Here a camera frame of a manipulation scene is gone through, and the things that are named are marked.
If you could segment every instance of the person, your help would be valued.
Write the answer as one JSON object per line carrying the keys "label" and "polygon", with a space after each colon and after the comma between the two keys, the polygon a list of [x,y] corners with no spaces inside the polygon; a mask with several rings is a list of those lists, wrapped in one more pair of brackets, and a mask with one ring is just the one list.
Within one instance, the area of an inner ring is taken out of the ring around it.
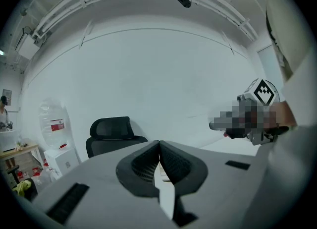
{"label": "person", "polygon": [[270,107],[268,128],[317,123],[316,41],[293,0],[265,0],[266,27],[282,73],[285,101]]}
{"label": "person", "polygon": [[[8,112],[4,108],[7,105],[7,99],[6,96],[2,96],[0,99],[0,125],[3,124],[2,131],[6,131],[6,127],[9,124],[9,117],[8,117]],[[14,158],[11,158],[9,160],[5,160],[6,166],[8,169],[11,169],[12,167],[15,167],[15,160]]]}

